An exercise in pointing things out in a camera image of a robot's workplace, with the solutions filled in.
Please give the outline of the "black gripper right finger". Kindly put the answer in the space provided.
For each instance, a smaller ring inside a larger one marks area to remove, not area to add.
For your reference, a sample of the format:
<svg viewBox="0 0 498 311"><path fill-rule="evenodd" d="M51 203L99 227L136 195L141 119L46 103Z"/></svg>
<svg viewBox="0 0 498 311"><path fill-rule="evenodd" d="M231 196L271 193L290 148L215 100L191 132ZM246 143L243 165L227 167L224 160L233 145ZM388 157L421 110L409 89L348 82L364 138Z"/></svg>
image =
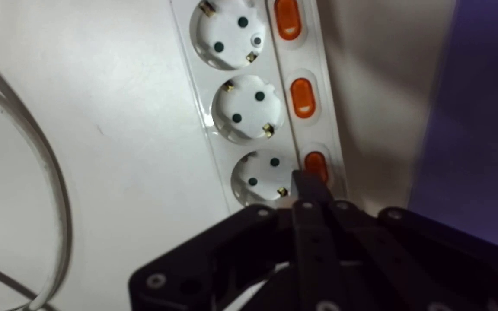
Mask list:
<svg viewBox="0 0 498 311"><path fill-rule="evenodd" d="M402 207L333 207L338 227L390 286L395 311L498 311L498 245Z"/></svg>

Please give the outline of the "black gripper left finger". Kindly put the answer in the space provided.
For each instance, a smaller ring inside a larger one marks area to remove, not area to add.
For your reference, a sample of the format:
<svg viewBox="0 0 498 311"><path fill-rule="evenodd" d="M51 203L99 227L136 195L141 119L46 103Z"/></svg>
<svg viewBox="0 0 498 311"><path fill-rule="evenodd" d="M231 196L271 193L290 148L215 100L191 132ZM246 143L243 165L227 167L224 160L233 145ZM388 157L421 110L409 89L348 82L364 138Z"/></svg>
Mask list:
<svg viewBox="0 0 498 311"><path fill-rule="evenodd" d="M298 200L293 203L295 265L303 311L343 311L347 303L341 265L326 221L333 195L322 179L293 172Z"/></svg>

